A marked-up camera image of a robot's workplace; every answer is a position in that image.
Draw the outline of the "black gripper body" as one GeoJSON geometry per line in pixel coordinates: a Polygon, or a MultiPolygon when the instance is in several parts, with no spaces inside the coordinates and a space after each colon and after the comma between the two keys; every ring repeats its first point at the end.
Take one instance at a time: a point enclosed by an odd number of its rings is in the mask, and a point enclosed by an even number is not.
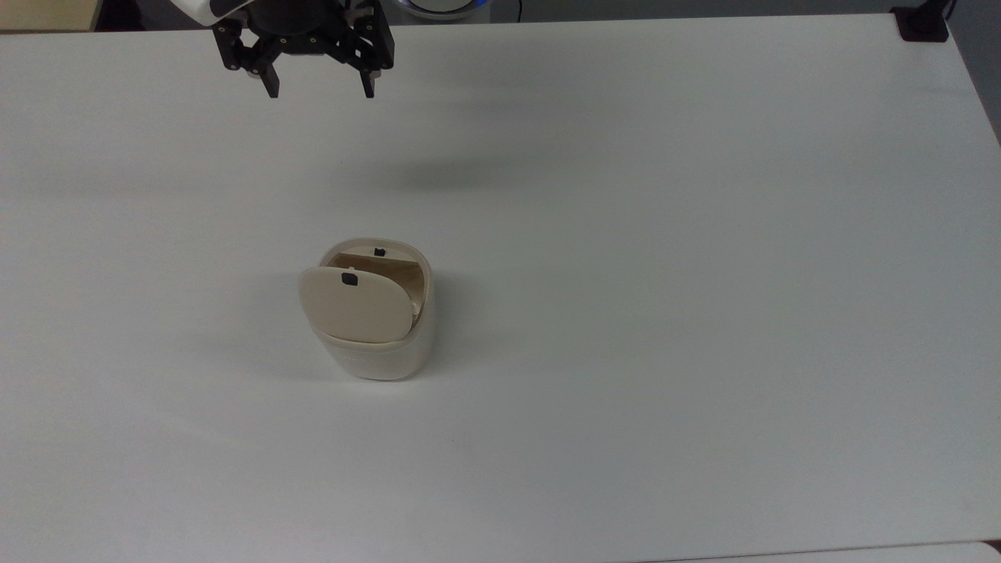
{"type": "Polygon", "coordinates": [[[361,1],[250,1],[235,10],[235,17],[252,17],[289,36],[282,54],[328,56],[328,21],[335,2],[361,1]]]}

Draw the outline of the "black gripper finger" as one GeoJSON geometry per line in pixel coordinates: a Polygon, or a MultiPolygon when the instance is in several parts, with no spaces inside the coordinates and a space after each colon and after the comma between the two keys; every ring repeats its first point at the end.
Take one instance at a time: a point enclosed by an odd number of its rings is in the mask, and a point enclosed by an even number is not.
{"type": "Polygon", "coordinates": [[[212,35],[226,68],[245,71],[260,80],[271,99],[278,98],[280,79],[273,64],[289,46],[289,36],[252,17],[223,18],[212,24],[212,35]]]}
{"type": "Polygon", "coordinates": [[[396,42],[379,2],[335,2],[328,21],[328,56],[360,74],[366,99],[375,80],[396,64],[396,42]]]}

